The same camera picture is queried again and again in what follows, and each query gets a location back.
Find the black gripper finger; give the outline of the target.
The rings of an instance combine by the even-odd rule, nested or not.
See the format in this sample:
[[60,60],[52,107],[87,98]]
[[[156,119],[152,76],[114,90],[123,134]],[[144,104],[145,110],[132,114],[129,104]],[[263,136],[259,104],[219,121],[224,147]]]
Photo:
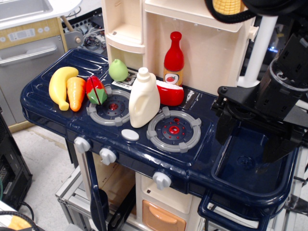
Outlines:
[[216,131],[216,140],[224,145],[229,136],[232,134],[238,119],[230,113],[222,113],[219,117]]
[[298,145],[298,142],[290,139],[273,136],[265,144],[262,161],[274,163],[293,152]]

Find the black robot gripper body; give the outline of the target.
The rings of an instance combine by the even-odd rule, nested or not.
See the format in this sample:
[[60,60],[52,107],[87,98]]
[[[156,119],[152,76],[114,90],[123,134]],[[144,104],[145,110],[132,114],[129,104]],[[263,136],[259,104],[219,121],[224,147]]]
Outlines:
[[298,142],[299,147],[305,144],[305,113],[296,106],[300,96],[282,87],[222,86],[212,110],[218,117],[230,113],[238,121],[267,130],[273,136]]

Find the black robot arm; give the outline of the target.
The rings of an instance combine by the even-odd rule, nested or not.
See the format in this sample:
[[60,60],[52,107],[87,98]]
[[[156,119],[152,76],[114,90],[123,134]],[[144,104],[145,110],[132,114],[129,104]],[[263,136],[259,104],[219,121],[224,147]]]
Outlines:
[[308,143],[308,115],[296,103],[308,91],[308,3],[305,0],[245,0],[246,10],[222,13],[220,4],[206,1],[212,16],[235,24],[257,15],[287,15],[298,23],[284,49],[272,60],[260,83],[250,88],[218,89],[212,109],[219,117],[216,140],[224,144],[237,121],[272,133],[263,161],[275,162]]

